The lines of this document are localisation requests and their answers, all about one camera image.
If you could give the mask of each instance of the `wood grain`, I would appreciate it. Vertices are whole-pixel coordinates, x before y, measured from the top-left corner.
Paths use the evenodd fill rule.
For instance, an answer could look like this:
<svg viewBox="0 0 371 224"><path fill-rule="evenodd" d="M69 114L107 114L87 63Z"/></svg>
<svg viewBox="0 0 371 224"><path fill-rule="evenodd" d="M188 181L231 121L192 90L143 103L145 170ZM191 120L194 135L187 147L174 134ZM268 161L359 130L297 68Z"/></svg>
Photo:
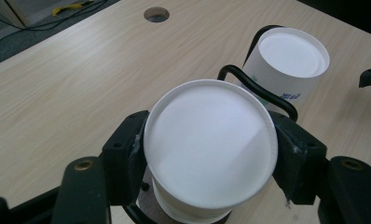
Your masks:
<svg viewBox="0 0 371 224"><path fill-rule="evenodd" d="M169 19L146 21L150 7L165 7ZM181 83L241 66L269 24L314 35L331 57L298 123L328 146L328 159L371 165L371 87L358 88L371 68L370 34L294 0L123 0L0 63L0 196L12 207L57 187L66 165L97 156L129 114ZM317 204L289 208L270 180L227 223L319 223ZM115 223L131 223L113 209Z"/></svg>

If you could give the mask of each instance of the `black cable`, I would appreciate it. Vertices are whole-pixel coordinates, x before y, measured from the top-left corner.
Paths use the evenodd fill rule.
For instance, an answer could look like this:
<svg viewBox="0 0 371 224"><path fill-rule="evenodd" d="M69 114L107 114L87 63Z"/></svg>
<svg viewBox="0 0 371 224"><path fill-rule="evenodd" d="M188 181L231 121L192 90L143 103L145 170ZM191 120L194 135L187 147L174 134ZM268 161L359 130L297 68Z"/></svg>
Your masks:
<svg viewBox="0 0 371 224"><path fill-rule="evenodd" d="M287 101L283 100L281 97L273 94L270 91L265 90L260 85L258 85L256 82L252 81L251 78L249 78L241 69L235 65L226 65L224 66L219 74L218 74L218 80L224 81L226 79L227 73L231 73L234 75L247 89L254 92L264 100L280 107L283 109L290 119L292 119L294 122L298 119L298 112L296 111L295 107L288 103Z"/></svg>
<svg viewBox="0 0 371 224"><path fill-rule="evenodd" d="M90 13L96 9L98 9L99 7L103 6L108 0L103 0L103 1L100 1L100 2L97 2L97 3L94 3L92 5L88 5L87 7L84 7L82 8L81 10L77 11L76 13L74 13L73 15L67 17L67 18L64 18L64 19L60 19L60 20L57 20L57 21L51 21L51 22L48 22L48 23L45 23L45 24L41 24L41 25L36 25L36 26L31 26L31 27L27 27L27 28L20 28L18 26L15 26L13 24L10 24L6 21L3 21L0 19L1 22L9 25L9 26L12 26L14 28L17 28L19 29L18 31L12 33L12 34L9 34L9 35L6 35L6 36L3 36L2 38L0 38L0 41L2 41L3 39L9 37L9 36L12 36L14 34L17 34L19 32L22 32L22 31L34 31L34 32L37 32L37 31L48 31L48 30L51 30L57 26L59 26L60 24L62 24L63 22L65 21L68 21L69 19L72 19L72 18L75 18L77 16L81 16L81 15L84 15L84 14L87 14L87 13ZM48 26L48 25L51 25L51 24L54 24L53 26L49 27L49 28L45 28L45 29L36 29L36 28L40 28L40 27L44 27L44 26Z"/></svg>

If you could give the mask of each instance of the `yellow cable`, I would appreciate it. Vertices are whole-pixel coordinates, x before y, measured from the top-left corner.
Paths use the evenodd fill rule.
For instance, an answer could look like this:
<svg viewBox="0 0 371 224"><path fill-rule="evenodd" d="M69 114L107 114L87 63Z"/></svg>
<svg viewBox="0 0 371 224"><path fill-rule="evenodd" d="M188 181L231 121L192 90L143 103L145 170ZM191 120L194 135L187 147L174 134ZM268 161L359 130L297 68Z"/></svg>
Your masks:
<svg viewBox="0 0 371 224"><path fill-rule="evenodd" d="M58 13L60 13L60 12L62 12L62 11L64 11L64 10L66 10L66 9L76 9L76 8L81 8L81 7L83 7L83 6L85 6L85 5L88 5L89 3L92 3L92 2L93 2L93 0L89 0L89 1L84 2L84 3L74 3L74 4L69 5L69 6L64 6L64 7L57 7L57 8L54 8L54 9L52 10L52 16L57 16Z"/></svg>

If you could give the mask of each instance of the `paper cup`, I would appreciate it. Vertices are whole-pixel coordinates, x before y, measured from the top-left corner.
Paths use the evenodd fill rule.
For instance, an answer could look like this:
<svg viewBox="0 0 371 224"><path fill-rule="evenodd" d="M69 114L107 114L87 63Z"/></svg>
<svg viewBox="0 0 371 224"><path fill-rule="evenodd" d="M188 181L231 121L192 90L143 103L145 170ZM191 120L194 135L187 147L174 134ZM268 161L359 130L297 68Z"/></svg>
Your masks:
<svg viewBox="0 0 371 224"><path fill-rule="evenodd" d="M312 35L292 28L264 32L243 72L256 83L298 107L329 65L324 45ZM259 100L267 109L273 105Z"/></svg>
<svg viewBox="0 0 371 224"><path fill-rule="evenodd" d="M144 129L144 154L162 209L184 223L213 223L253 197L276 165L277 136L261 103L218 80L164 95Z"/></svg>

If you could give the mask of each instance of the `gray floor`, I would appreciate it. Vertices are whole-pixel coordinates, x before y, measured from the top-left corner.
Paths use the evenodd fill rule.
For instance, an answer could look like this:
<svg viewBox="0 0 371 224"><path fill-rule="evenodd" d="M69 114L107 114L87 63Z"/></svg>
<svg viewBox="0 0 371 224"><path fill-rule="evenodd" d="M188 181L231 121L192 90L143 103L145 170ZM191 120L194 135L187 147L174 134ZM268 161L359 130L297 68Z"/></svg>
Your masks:
<svg viewBox="0 0 371 224"><path fill-rule="evenodd" d="M94 1L92 4L89 4L87 7L82 7L81 9L65 10L56 17L51 16L51 10L53 8L69 5L75 0L16 1L20 2L19 7L21 11L31 23L28 27L39 26L36 29L40 31L20 31L0 21L0 39L3 38L0 40L0 62L84 20L88 16L113 5L119 0Z"/></svg>
<svg viewBox="0 0 371 224"><path fill-rule="evenodd" d="M42 21L44 18L51 15L52 9L56 7L67 6L74 3L75 0L44 0L44 1L35 1L35 0L15 0L18 8L25 16L26 20L30 25L34 25L39 21ZM3 21L9 22L0 14L0 19ZM12 34L18 31L17 28L9 26L0 21L0 38Z"/></svg>

